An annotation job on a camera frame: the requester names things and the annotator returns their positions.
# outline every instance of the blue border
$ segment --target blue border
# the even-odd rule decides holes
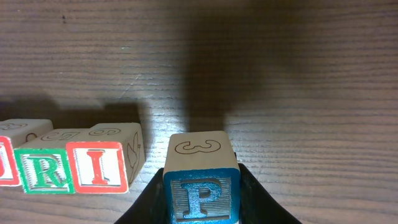
[[[203,221],[187,221],[178,222],[176,220],[173,208],[172,197],[172,180],[187,180],[187,179],[207,179],[207,178],[231,178],[231,217],[228,220],[203,220]],[[166,190],[167,208],[169,211],[169,219],[171,224],[234,224],[239,220],[239,206],[241,203],[240,196],[240,179],[241,173],[235,168],[220,168],[220,169],[205,169],[205,170],[181,170],[167,172],[164,176],[164,185]]]

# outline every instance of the row of blocks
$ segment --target row of blocks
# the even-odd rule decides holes
[[[141,126],[53,129],[47,119],[0,123],[0,185],[27,194],[125,193],[144,165]]]
[[[141,126],[55,129],[49,120],[0,123],[0,185],[27,194],[125,193],[144,164]],[[163,173],[171,223],[236,223],[240,171],[223,131],[173,134]]]

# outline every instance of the red block face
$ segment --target red block face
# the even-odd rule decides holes
[[[70,142],[67,153],[77,192],[105,194],[129,190],[120,143]]]
[[[20,184],[14,151],[9,138],[0,136],[0,185],[18,186]]]

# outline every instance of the red letter i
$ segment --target red letter i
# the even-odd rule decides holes
[[[91,157],[93,161],[94,179],[93,184],[108,184],[108,181],[104,179],[100,158],[104,154],[104,151],[87,151],[87,155]]]

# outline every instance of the wooden block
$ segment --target wooden block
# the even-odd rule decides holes
[[[172,223],[236,223],[240,171],[224,131],[174,134],[164,167]]]
[[[14,150],[27,194],[74,194],[67,142],[88,129],[55,129]]]
[[[0,122],[0,186],[18,186],[14,148],[53,129],[47,119],[9,119]]]
[[[145,162],[141,125],[97,124],[69,142],[67,152],[77,192],[126,193]]]

